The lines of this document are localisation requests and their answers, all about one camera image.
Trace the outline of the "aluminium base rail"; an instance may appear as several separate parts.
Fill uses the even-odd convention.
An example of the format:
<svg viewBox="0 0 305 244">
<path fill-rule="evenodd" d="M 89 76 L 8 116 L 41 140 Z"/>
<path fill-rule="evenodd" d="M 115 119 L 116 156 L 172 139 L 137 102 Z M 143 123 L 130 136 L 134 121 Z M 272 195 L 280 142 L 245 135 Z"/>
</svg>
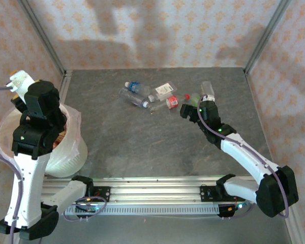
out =
<svg viewBox="0 0 305 244">
<path fill-rule="evenodd" d="M 220 176 L 94 178 L 110 187 L 110 205 L 200 204 L 200 186 L 214 186 Z"/>
</svg>

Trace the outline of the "black controller board with LEDs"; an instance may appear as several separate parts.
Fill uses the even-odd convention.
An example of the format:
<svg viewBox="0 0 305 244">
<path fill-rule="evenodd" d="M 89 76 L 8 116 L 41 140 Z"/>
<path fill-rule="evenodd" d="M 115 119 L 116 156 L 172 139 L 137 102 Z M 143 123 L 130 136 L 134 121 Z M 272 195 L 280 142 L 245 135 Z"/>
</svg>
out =
<svg viewBox="0 0 305 244">
<path fill-rule="evenodd" d="M 100 207 L 97 205 L 97 202 L 100 201 L 99 196 L 93 197 L 83 197 L 74 202 L 77 209 L 89 212 L 89 213 L 97 213 L 100 210 Z"/>
<path fill-rule="evenodd" d="M 254 205 L 243 202 L 235 204 L 220 204 L 219 213 L 217 214 L 222 220 L 233 220 L 245 217 L 248 213 L 251 212 Z"/>
</svg>

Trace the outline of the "green label bottle red cap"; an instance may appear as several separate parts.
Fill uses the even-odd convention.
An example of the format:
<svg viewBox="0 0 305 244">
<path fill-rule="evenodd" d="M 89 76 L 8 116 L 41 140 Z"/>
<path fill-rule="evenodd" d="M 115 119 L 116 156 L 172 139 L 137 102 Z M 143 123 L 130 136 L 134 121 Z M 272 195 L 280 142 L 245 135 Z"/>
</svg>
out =
<svg viewBox="0 0 305 244">
<path fill-rule="evenodd" d="M 200 95 L 197 93 L 185 94 L 184 103 L 189 104 L 193 107 L 197 107 L 199 100 L 200 100 Z"/>
</svg>

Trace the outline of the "aluminium frame post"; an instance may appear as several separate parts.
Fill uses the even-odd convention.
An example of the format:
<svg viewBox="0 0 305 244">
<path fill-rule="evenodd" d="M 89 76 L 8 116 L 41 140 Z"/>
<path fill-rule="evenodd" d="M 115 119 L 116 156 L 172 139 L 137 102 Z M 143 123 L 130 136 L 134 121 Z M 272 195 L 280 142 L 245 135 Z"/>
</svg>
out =
<svg viewBox="0 0 305 244">
<path fill-rule="evenodd" d="M 274 11 L 269 23 L 267 24 L 263 34 L 261 35 L 261 38 L 259 39 L 254 51 L 252 52 L 252 55 L 250 56 L 243 70 L 246 76 L 249 76 L 250 73 L 252 72 L 253 67 L 255 66 L 257 60 L 261 56 L 264 48 L 266 47 L 268 41 L 270 40 L 273 32 L 277 28 L 279 22 L 283 18 L 291 1 L 292 0 L 280 0 L 276 10 Z"/>
<path fill-rule="evenodd" d="M 30 24 L 32 25 L 34 31 L 38 35 L 41 43 L 43 44 L 45 50 L 47 51 L 48 55 L 50 56 L 51 60 L 53 61 L 54 66 L 57 68 L 59 73 L 64 77 L 66 70 L 62 65 L 52 43 L 50 42 L 45 30 L 40 23 L 35 11 L 32 9 L 28 0 L 17 0 L 21 9 L 25 13 L 27 19 L 29 20 Z"/>
</svg>

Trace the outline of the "blue label bottle white cap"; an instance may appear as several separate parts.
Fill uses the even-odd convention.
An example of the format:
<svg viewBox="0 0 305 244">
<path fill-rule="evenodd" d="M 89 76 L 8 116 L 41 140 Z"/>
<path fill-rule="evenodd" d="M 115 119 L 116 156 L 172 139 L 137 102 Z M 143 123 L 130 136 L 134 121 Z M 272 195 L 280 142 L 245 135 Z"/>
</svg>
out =
<svg viewBox="0 0 305 244">
<path fill-rule="evenodd" d="M 150 88 L 147 85 L 144 85 L 140 82 L 132 81 L 132 82 L 126 82 L 125 87 L 138 95 L 148 97 L 150 95 Z"/>
</svg>

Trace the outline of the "clear bottle green ring cap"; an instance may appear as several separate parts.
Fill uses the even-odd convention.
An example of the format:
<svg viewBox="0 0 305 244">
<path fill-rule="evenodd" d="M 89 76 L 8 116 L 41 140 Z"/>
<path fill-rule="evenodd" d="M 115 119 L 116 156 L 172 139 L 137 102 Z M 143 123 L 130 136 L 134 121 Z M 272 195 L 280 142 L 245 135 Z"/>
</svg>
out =
<svg viewBox="0 0 305 244">
<path fill-rule="evenodd" d="M 201 90 L 203 95 L 215 96 L 215 92 L 210 81 L 203 81 L 201 83 Z"/>
</svg>

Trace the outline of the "clear bottle red label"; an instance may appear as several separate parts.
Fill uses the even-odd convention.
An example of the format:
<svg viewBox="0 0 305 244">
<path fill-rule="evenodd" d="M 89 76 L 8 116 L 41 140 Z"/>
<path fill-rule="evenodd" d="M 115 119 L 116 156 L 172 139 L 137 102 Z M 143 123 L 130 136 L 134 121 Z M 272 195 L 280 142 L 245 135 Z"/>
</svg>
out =
<svg viewBox="0 0 305 244">
<path fill-rule="evenodd" d="M 178 105 L 179 105 L 179 99 L 177 98 L 177 96 L 170 96 L 163 101 L 159 101 L 156 104 L 152 104 L 149 109 L 150 112 L 154 113 L 159 110 L 165 110 L 165 109 L 171 110 L 173 108 L 176 108 Z"/>
</svg>

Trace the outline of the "aluminium side rail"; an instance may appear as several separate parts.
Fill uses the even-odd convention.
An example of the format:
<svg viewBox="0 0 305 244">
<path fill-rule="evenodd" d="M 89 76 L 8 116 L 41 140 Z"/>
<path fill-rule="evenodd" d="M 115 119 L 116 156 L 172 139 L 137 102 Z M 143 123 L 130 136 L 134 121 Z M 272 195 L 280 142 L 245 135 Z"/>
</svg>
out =
<svg viewBox="0 0 305 244">
<path fill-rule="evenodd" d="M 287 160 L 282 156 L 280 136 L 283 129 L 279 126 L 282 112 L 276 106 L 273 99 L 273 88 L 267 87 L 267 82 L 258 79 L 257 75 L 245 73 L 257 114 L 268 146 L 272 161 L 279 166 L 287 165 Z"/>
<path fill-rule="evenodd" d="M 73 70 L 66 70 L 64 75 L 62 76 L 62 81 L 59 87 L 59 98 L 60 103 L 64 104 L 67 96 L 67 92 L 69 89 L 69 85 L 71 82 Z"/>
</svg>

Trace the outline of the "white bin with plastic liner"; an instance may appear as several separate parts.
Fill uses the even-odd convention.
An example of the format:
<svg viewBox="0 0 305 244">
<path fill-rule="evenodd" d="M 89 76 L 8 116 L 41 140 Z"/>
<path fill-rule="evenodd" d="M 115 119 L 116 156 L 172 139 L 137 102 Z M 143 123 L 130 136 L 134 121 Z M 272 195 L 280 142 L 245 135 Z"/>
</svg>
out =
<svg viewBox="0 0 305 244">
<path fill-rule="evenodd" d="M 81 136 L 81 113 L 76 109 L 60 104 L 66 116 L 66 134 L 53 149 L 45 173 L 63 178 L 78 172 L 87 159 L 87 146 Z M 21 112 L 10 109 L 0 122 L 0 155 L 14 163 L 12 152 L 13 131 L 19 126 Z"/>
</svg>

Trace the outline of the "clear unlabelled bottle white cap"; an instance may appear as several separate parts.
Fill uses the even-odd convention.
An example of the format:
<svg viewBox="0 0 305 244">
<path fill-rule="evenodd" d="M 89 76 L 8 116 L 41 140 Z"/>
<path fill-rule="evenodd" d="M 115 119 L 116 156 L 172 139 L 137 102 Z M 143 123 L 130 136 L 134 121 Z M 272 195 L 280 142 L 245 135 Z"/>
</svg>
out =
<svg viewBox="0 0 305 244">
<path fill-rule="evenodd" d="M 120 97 L 125 99 L 126 101 L 142 108 L 148 108 L 149 107 L 149 101 L 136 93 L 133 93 L 132 91 L 129 91 L 125 87 L 123 87 L 119 92 Z"/>
</svg>

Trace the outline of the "white packet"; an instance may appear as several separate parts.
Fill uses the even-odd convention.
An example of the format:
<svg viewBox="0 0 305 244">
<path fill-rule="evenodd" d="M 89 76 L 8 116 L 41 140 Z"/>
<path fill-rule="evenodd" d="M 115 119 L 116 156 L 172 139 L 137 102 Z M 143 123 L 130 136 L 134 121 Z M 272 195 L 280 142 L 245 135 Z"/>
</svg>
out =
<svg viewBox="0 0 305 244">
<path fill-rule="evenodd" d="M 172 82 L 166 82 L 165 84 L 151 89 L 148 100 L 152 103 L 163 101 L 172 96 L 175 91 L 177 91 L 177 87 Z"/>
</svg>

